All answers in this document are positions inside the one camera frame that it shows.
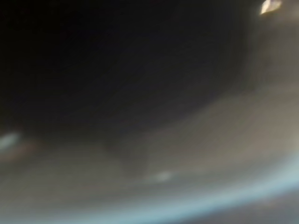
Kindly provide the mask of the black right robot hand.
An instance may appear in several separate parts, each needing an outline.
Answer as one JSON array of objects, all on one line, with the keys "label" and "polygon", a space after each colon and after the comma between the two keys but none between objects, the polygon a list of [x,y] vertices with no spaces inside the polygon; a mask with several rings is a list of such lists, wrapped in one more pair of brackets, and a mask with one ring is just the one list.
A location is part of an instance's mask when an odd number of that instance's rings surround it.
[{"label": "black right robot hand", "polygon": [[0,161],[105,151],[141,176],[150,132],[236,80],[259,0],[3,0]]}]

